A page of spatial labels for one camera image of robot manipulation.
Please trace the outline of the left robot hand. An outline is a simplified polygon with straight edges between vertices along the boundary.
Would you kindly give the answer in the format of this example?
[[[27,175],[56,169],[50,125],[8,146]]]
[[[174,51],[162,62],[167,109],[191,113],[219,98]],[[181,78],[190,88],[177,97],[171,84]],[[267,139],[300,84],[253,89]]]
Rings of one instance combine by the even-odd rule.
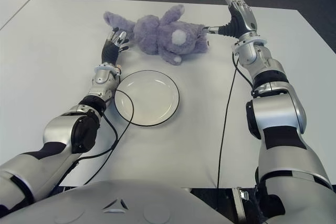
[[[103,45],[101,62],[115,65],[119,54],[129,49],[126,31],[119,31],[119,27],[112,28]]]

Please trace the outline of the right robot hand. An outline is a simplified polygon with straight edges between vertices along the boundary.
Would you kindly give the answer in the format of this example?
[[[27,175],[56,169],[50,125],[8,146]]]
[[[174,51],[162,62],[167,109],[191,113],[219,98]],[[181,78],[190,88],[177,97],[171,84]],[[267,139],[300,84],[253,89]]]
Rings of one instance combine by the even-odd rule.
[[[228,5],[231,20],[222,26],[204,27],[208,34],[219,34],[239,39],[245,34],[257,34],[257,22],[253,11],[244,0],[224,0]]]

